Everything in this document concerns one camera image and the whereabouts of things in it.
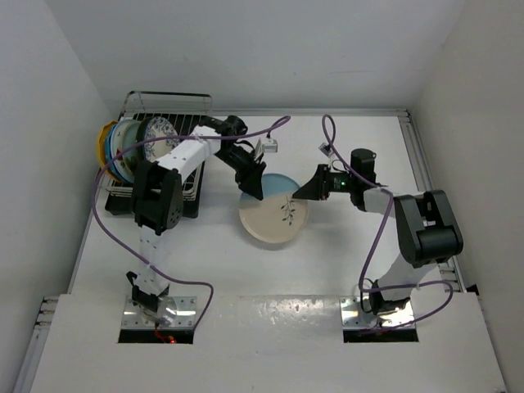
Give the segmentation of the cream and blue plate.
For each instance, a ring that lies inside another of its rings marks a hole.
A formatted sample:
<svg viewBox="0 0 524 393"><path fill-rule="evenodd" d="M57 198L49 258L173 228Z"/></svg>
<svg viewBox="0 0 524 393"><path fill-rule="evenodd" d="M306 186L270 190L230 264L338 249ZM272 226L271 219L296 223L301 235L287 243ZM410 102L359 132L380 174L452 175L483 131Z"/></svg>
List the cream and blue plate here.
<svg viewBox="0 0 524 393"><path fill-rule="evenodd" d="M262 201L241 194L238 212L242 226L258 241L287 243L305 226L309 216L308 201L293 197L299 184L284 174L264 174L262 188Z"/></svg>

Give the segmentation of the blue floral rim plate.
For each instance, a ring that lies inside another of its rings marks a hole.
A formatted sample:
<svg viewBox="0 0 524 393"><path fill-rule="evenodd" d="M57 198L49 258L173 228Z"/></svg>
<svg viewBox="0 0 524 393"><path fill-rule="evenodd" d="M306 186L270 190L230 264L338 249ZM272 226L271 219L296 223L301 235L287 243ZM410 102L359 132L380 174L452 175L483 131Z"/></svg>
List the blue floral rim plate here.
<svg viewBox="0 0 524 393"><path fill-rule="evenodd" d="M151 117L144 124L145 129L142 133L142 139L154 139L154 142L145 143L142 146L146 160L153 162L176 148L178 139L166 139L166 137L178 135L178 132L165 117Z"/></svg>

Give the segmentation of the white watermelon plate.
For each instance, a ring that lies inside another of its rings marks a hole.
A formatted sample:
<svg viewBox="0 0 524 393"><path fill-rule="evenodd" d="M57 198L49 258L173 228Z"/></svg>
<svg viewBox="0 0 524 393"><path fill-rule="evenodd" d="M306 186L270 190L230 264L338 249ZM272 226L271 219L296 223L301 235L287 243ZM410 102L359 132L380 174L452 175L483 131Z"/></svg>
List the white watermelon plate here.
<svg viewBox="0 0 524 393"><path fill-rule="evenodd" d="M133 120L121 120L111 130L109 139L110 158L113 159L123 150L124 135L128 128L133 124ZM126 168L123 157L115 160L110 165L111 171L119 177L120 180L131 183L131 172Z"/></svg>

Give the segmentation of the mint green flower plate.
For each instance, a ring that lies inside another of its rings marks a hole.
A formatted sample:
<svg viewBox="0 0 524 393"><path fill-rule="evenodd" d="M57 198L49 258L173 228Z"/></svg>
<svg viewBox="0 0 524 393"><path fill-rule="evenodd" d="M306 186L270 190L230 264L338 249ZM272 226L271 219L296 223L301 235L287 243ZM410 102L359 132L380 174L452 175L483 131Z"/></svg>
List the mint green flower plate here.
<svg viewBox="0 0 524 393"><path fill-rule="evenodd" d="M126 150L137 142L137 133L140 126L140 122L134 120L125 130L122 139L120 150ZM138 165L138 149L135 147L133 150L126 152L122 155L119 162L122 164L123 169L129 177L134 175L134 171Z"/></svg>

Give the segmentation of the blue polka dot plate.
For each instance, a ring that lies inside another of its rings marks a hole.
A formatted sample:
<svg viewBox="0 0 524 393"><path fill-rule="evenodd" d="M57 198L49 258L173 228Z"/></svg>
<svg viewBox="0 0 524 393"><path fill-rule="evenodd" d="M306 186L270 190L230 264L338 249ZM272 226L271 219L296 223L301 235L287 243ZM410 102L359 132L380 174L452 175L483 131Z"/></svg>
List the blue polka dot plate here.
<svg viewBox="0 0 524 393"><path fill-rule="evenodd" d="M104 140L105 162L107 162L107 161L112 159L112 154L111 154L111 137L112 137L114 128L115 128L115 126L117 124L118 124L118 122L113 120L109 124L109 130L106 133L106 137L105 137L105 140ZM111 173L111 176L115 179L116 182L118 182L118 183L123 183L124 182L124 179L120 176L120 174L118 173L118 170L114 167L113 164L110 165L108 171Z"/></svg>

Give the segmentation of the yellow plate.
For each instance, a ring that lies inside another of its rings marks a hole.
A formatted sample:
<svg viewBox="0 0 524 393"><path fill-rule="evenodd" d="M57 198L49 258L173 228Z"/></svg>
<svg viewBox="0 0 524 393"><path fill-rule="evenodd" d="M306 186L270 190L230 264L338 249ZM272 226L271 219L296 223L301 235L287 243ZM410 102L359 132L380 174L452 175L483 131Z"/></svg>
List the yellow plate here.
<svg viewBox="0 0 524 393"><path fill-rule="evenodd" d="M105 153L105 142L106 137L111 131L111 129L118 124L117 120L112 120L109 123L105 124L99 134L97 135L97 143L96 143L96 154L97 154L97 162L99 164L100 168L103 168L106 165L106 153Z"/></svg>

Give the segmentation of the dark teal blossom plate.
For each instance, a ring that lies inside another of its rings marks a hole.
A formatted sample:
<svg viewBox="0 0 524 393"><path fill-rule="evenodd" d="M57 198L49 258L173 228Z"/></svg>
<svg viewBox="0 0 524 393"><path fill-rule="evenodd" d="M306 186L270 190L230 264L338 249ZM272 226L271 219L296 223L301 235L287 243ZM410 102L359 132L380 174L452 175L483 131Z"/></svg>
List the dark teal blossom plate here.
<svg viewBox="0 0 524 393"><path fill-rule="evenodd" d="M144 140L147 139L145 137L147 126L149 125L152 119L153 119L152 116L147 117L138 126L138 131L136 134L136 143L143 142ZM144 145L140 145L137 147L137 158L138 158L138 162L145 160Z"/></svg>

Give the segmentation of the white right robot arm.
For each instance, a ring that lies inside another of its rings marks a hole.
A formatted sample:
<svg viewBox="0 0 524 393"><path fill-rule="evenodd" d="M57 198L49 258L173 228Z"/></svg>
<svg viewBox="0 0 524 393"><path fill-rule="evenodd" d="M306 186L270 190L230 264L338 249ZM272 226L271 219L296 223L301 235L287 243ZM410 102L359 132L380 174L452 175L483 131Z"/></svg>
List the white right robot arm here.
<svg viewBox="0 0 524 393"><path fill-rule="evenodd" d="M446 262L463 250L463 237L445 192L394 195L376 182L376 153L354 149L350 168L332 170L317 166L312 179L294 192L296 200L325 201L333 192L347 193L358 210L395 220L400 253L388 271L369 289L368 304L361 308L374 315L402 309L434 264Z"/></svg>

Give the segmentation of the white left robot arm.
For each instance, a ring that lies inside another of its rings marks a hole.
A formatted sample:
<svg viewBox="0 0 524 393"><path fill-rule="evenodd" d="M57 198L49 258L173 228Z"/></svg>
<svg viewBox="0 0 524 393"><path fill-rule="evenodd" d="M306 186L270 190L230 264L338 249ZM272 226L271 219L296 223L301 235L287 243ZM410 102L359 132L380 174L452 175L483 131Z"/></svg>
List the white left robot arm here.
<svg viewBox="0 0 524 393"><path fill-rule="evenodd" d="M129 272L127 277L132 285L132 300L161 323L174 318L169 285L176 280L161 272L159 265L168 253L165 233L183 215L183 183L188 176L216 156L234 170L234 181L241 191L258 201L264 198L262 175L266 164L260 155L238 144L247 130L244 121L235 115L226 120L206 116L170 152L138 165L131 211L140 228L138 258L146 268L141 273Z"/></svg>

